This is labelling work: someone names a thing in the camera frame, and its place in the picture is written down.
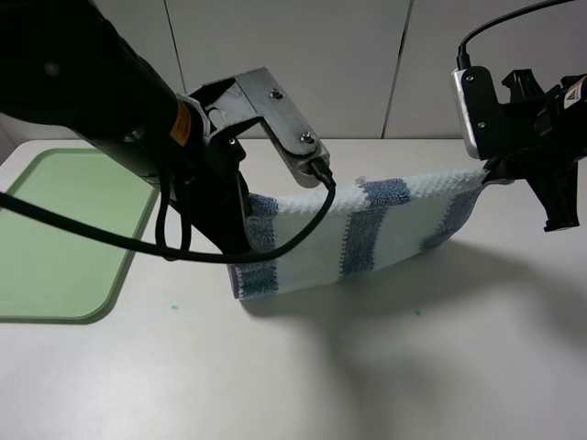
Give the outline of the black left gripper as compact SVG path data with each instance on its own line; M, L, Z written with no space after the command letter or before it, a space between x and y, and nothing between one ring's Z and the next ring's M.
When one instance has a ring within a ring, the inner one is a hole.
M227 130L210 119L235 80L176 94L162 80L129 80L124 116L123 166L160 190L155 244L168 248L167 233L181 251L192 244L192 225L222 253L249 253L245 219L249 188L238 170L246 153ZM189 206L188 214L181 212Z

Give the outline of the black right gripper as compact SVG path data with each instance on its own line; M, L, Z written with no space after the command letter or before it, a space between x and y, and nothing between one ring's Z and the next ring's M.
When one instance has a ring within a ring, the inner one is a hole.
M542 204L545 232L579 226L579 161L586 158L586 75L563 77L545 91L530 70L502 81L511 144L486 164L487 182L526 180Z

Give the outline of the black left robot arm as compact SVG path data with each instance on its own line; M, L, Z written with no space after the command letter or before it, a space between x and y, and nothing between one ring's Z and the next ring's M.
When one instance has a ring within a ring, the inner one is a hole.
M200 105L178 95L91 1L1 4L1 111L67 127L160 191L183 231L201 232L219 263L261 254L245 229L239 143L212 143Z

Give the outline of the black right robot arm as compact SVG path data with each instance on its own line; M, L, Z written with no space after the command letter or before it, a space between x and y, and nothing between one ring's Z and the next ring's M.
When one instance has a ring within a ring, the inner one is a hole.
M579 161L586 158L586 76L565 76L544 91L530 70L509 73L502 85L510 100L499 104L492 135L478 142L487 182L528 183L546 213L544 230L580 225Z

